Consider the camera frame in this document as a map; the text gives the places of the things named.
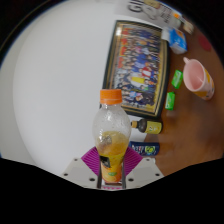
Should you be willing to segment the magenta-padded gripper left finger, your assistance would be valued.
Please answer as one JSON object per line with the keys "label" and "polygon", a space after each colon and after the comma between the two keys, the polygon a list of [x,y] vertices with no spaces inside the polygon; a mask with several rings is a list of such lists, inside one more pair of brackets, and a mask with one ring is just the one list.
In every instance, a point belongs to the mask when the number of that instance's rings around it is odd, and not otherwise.
{"label": "magenta-padded gripper left finger", "polygon": [[75,157],[61,177],[84,188],[99,189],[101,168],[97,149],[93,147],[81,158]]}

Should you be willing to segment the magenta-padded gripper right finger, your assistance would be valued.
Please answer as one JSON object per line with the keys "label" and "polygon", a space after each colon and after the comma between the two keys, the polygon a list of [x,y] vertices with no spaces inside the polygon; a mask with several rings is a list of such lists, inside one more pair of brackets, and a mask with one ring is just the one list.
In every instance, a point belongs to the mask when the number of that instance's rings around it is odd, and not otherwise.
{"label": "magenta-padded gripper right finger", "polygon": [[122,187],[135,189],[163,178],[153,158],[142,157],[132,148],[128,148],[123,160]]}

